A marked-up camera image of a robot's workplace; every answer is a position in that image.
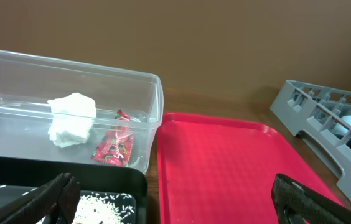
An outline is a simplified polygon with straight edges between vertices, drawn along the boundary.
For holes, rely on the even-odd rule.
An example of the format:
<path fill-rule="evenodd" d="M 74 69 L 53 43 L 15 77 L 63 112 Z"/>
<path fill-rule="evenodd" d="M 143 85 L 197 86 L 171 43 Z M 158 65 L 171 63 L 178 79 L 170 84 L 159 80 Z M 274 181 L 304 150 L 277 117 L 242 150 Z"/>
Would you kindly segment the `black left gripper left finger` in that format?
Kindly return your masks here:
<path fill-rule="evenodd" d="M 0 208 L 0 224 L 72 223 L 80 201 L 80 183 L 61 173 L 33 192 Z"/>

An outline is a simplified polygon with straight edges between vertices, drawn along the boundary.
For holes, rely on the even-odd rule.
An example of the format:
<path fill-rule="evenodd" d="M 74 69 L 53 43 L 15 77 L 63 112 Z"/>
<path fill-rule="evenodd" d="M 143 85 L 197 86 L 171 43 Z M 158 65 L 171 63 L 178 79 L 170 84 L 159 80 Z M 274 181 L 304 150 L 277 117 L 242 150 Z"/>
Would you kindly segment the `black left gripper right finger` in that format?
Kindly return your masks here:
<path fill-rule="evenodd" d="M 351 210 L 285 174 L 276 174 L 271 199 L 280 224 L 351 224 Z"/>

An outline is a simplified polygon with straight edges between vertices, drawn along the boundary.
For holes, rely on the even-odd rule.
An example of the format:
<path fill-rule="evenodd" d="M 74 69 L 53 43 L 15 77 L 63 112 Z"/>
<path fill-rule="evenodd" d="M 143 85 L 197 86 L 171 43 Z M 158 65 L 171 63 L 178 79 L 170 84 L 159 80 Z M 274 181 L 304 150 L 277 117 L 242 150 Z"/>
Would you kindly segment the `red snack wrapper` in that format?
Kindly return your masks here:
<path fill-rule="evenodd" d="M 134 146 L 134 134 L 130 127 L 112 126 L 94 150 L 93 161 L 112 166 L 128 167 Z"/>

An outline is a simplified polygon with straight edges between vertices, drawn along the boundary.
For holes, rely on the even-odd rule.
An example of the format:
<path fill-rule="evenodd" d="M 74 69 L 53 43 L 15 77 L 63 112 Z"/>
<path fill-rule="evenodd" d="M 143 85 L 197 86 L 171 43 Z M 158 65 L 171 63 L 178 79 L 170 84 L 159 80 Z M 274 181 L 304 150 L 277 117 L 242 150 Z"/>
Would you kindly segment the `white napkin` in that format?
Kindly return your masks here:
<path fill-rule="evenodd" d="M 48 100 L 47 103 L 54 114 L 48 135 L 56 146 L 65 148 L 88 141 L 97 114 L 94 99 L 81 93 L 72 93 Z"/>

